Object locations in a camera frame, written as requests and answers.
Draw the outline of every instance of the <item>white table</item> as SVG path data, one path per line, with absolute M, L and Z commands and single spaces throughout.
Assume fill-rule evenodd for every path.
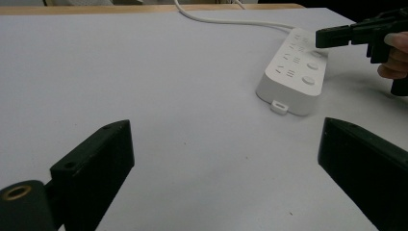
M 327 9 L 194 12 L 303 29 Z M 366 45 L 332 48 L 316 109 L 277 115 L 255 89 L 288 31 L 177 12 L 0 16 L 0 188 L 130 119 L 136 165 L 98 230 L 373 231 L 318 164 L 327 116 L 407 150 L 408 102 Z

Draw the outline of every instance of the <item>wooden edge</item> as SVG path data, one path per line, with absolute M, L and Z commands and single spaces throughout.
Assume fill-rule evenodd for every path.
M 243 4 L 248 10 L 302 9 L 295 3 Z M 237 4 L 191 4 L 182 5 L 186 11 L 242 10 Z M 162 13 L 178 11 L 174 5 L 141 6 L 51 6 L 51 7 L 0 7 L 0 15 L 38 14 L 90 14 L 90 13 Z

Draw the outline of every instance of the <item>power outlet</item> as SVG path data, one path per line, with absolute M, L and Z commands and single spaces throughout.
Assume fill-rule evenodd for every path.
M 294 28 L 265 70 L 257 95 L 280 115 L 306 116 L 321 94 L 328 50 L 315 46 L 315 34 Z

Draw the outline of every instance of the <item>extension cord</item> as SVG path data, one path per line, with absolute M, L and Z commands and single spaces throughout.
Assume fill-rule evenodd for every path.
M 315 108 L 328 57 L 315 41 L 315 34 L 293 28 L 265 70 L 256 94 L 279 115 L 306 116 Z

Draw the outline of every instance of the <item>human hand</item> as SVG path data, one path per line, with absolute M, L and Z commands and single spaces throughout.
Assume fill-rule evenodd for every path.
M 387 79 L 403 79 L 408 75 L 408 31 L 389 33 L 384 42 L 391 45 L 390 56 L 377 72 Z

